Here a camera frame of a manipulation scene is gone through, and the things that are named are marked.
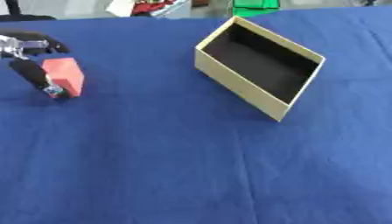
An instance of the open box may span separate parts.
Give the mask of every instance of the open box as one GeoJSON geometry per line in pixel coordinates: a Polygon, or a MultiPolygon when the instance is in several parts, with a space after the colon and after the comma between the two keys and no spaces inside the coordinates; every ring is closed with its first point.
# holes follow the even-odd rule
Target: open box
{"type": "Polygon", "coordinates": [[[195,66],[281,121],[325,58],[241,17],[232,17],[196,46],[195,66]]]}

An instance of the red block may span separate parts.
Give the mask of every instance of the red block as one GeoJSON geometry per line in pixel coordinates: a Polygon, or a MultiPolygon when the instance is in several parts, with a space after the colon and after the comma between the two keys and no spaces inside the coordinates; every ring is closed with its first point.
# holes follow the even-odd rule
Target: red block
{"type": "Polygon", "coordinates": [[[81,95],[84,75],[73,58],[46,59],[43,68],[52,81],[68,90],[72,97],[81,95]]]}

